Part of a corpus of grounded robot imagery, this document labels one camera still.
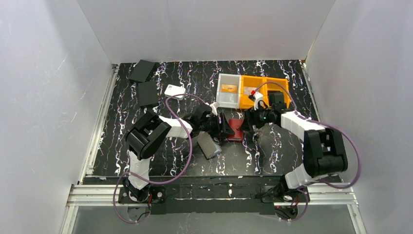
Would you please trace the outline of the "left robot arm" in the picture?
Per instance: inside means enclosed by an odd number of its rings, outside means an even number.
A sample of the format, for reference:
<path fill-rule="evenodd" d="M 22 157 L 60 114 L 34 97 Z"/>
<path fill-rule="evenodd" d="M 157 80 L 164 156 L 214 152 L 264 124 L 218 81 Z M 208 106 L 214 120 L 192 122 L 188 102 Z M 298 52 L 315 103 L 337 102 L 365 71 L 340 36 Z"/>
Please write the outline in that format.
<path fill-rule="evenodd" d="M 127 193 L 138 201 L 150 196 L 150 158 L 168 137 L 195 140 L 204 156 L 210 159 L 222 150 L 219 141 L 243 139 L 243 133 L 235 123 L 241 119 L 227 120 L 224 113 L 217 112 L 214 104 L 201 104 L 183 118 L 166 118 L 149 111 L 142 115 L 126 135 L 130 175 L 124 179 Z"/>

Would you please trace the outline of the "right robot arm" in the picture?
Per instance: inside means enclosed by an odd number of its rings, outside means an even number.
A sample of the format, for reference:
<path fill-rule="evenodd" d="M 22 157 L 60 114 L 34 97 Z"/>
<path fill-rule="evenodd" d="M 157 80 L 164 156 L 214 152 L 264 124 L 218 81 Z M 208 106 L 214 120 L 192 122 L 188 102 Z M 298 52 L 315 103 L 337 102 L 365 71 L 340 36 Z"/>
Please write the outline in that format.
<path fill-rule="evenodd" d="M 259 195 L 295 196 L 297 190 L 313 181 L 326 178 L 348 168 L 348 159 L 342 134 L 332 128 L 323 127 L 303 117 L 298 111 L 287 107 L 284 95 L 277 91 L 271 93 L 269 104 L 263 94 L 252 91 L 248 96 L 254 106 L 245 112 L 245 130 L 261 128 L 273 123 L 288 130 L 303 141 L 303 162 L 293 171 L 282 175 L 279 184 Z"/>

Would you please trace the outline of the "red leather card holder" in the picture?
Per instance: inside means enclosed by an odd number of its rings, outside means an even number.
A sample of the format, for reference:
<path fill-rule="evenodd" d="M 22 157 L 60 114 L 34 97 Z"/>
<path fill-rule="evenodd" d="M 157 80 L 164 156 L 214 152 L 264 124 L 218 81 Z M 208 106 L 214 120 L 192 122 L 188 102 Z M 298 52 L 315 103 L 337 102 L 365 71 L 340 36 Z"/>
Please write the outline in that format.
<path fill-rule="evenodd" d="M 231 118 L 228 123 L 231 129 L 233 130 L 234 134 L 230 135 L 227 139 L 230 142 L 242 142 L 244 138 L 244 133 L 241 130 L 241 126 L 243 123 L 243 119 L 235 119 Z"/>

